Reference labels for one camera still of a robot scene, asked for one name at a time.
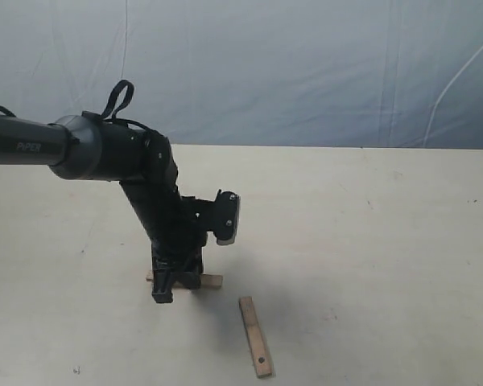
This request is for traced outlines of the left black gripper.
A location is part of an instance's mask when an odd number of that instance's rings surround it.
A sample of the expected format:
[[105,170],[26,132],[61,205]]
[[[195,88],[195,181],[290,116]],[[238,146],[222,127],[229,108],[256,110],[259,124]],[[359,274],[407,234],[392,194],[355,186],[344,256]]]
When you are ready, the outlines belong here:
[[201,287],[202,248],[213,232],[214,201],[183,197],[176,207],[159,213],[151,223],[152,292],[158,304],[173,303],[172,287]]

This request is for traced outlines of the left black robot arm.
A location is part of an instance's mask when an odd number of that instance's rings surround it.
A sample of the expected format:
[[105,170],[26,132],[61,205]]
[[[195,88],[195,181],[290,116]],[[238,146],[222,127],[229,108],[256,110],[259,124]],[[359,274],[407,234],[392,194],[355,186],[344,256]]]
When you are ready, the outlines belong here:
[[167,137],[121,119],[134,85],[120,80],[102,113],[84,111],[43,124],[17,117],[0,105],[0,165],[44,165],[66,180],[119,183],[151,242],[157,303],[173,301],[172,287],[202,286],[202,249],[197,201],[182,196]]

